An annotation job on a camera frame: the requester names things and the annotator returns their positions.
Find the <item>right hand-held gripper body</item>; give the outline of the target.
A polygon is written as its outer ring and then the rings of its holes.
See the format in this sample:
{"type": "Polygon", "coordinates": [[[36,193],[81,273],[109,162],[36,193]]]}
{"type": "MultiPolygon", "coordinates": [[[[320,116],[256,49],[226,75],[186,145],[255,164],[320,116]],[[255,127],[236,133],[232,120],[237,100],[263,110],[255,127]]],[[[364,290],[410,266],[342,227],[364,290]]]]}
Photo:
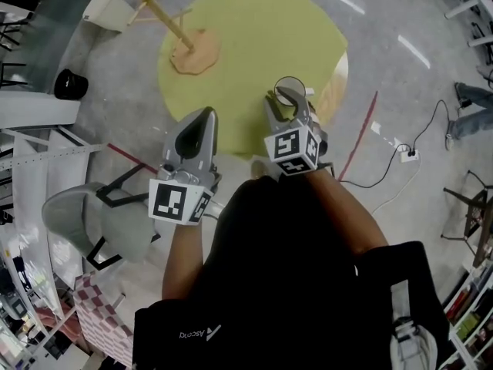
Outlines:
{"type": "Polygon", "coordinates": [[[320,127],[315,114],[310,114],[308,125],[288,119],[288,127],[271,133],[264,139],[270,162],[286,176],[308,173],[324,168],[320,162],[328,149],[327,133],[320,127]]]}

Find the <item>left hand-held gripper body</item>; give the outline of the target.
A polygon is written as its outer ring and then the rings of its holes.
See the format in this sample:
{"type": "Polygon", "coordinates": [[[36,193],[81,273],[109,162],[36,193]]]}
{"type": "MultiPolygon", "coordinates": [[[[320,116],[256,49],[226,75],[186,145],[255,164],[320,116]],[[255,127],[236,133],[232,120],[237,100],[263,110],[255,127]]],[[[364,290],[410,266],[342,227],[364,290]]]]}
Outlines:
{"type": "Polygon", "coordinates": [[[221,175],[214,164],[204,173],[162,167],[149,181],[148,216],[154,220],[196,226],[217,191],[221,175]]]}

